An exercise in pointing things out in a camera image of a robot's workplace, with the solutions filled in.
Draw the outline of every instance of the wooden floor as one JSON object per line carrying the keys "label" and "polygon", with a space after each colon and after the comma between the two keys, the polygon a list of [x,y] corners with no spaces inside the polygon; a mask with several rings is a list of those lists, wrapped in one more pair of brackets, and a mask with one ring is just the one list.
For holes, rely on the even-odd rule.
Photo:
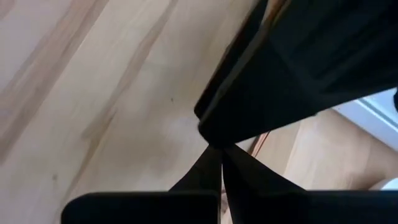
{"label": "wooden floor", "polygon": [[305,189],[369,189],[398,177],[398,153],[333,110],[271,131],[256,158]]}
{"label": "wooden floor", "polygon": [[[58,223],[87,192],[170,188],[206,147],[193,106],[253,2],[0,0],[0,223]],[[287,165],[270,166],[307,188],[395,173],[395,154],[352,125],[355,143],[308,140],[302,128],[330,130],[316,123],[292,128],[275,154]],[[318,180],[333,169],[351,172]]]}

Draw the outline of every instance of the wooden surface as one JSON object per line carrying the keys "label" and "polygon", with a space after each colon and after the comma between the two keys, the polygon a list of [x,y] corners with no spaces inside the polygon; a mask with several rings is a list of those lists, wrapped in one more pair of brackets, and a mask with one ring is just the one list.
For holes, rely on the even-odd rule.
{"label": "wooden surface", "polygon": [[271,131],[256,158],[305,189],[369,189],[398,177],[398,153],[332,110]]}
{"label": "wooden surface", "polygon": [[252,3],[0,0],[0,222],[176,183],[206,147],[193,106]]}

